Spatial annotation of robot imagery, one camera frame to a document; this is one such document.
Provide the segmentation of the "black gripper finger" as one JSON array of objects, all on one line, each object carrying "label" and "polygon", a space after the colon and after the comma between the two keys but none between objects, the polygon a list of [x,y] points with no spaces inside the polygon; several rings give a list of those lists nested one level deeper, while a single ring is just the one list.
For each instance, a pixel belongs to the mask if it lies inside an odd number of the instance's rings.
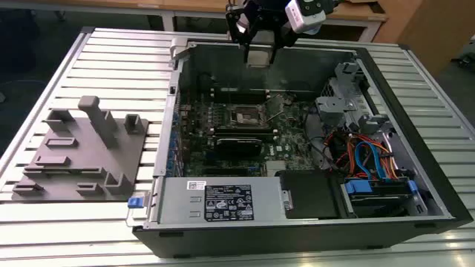
[{"label": "black gripper finger", "polygon": [[225,21],[231,41],[243,47],[243,61],[247,63],[249,44],[256,34],[255,9],[247,6],[227,6]]},{"label": "black gripper finger", "polygon": [[276,52],[284,47],[292,47],[297,40],[297,34],[293,32],[291,26],[281,26],[273,29],[273,44],[269,63],[273,63]]}]

